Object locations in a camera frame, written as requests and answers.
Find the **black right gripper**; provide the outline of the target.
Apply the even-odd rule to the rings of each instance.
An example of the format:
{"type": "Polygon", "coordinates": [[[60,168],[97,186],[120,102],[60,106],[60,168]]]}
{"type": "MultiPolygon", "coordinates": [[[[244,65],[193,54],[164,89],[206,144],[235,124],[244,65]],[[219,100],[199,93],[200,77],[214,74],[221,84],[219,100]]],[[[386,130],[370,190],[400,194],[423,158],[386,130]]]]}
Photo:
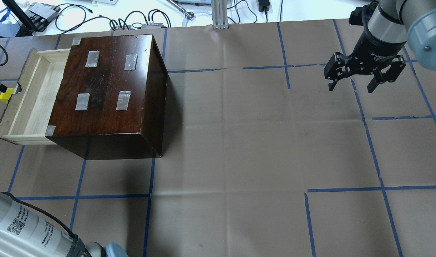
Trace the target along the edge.
{"type": "Polygon", "coordinates": [[[402,43],[384,43],[361,35],[350,55],[335,52],[326,64],[324,78],[330,81],[329,91],[333,91],[340,80],[352,75],[373,75],[367,85],[368,93],[373,93],[382,83],[396,81],[407,65],[399,54],[402,46],[402,43]]]}

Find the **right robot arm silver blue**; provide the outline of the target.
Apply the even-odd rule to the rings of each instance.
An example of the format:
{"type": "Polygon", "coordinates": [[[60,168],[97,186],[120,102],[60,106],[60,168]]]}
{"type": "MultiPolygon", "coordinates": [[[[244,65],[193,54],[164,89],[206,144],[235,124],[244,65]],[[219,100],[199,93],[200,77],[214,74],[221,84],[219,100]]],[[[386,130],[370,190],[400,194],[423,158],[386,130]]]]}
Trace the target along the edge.
{"type": "Polygon", "coordinates": [[[396,81],[406,66],[399,54],[405,44],[420,65],[436,71],[436,0],[375,0],[356,7],[349,23],[364,30],[349,56],[336,52],[325,66],[330,91],[352,75],[373,75],[368,93],[396,81]]]}

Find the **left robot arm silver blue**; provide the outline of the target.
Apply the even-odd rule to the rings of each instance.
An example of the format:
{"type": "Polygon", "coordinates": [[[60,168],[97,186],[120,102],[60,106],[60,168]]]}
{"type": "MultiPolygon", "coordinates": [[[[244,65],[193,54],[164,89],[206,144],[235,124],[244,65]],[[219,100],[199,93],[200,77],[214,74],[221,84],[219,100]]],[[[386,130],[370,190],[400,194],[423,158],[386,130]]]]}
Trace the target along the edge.
{"type": "Polygon", "coordinates": [[[0,257],[126,257],[116,242],[85,244],[55,216],[0,192],[0,257]]]}

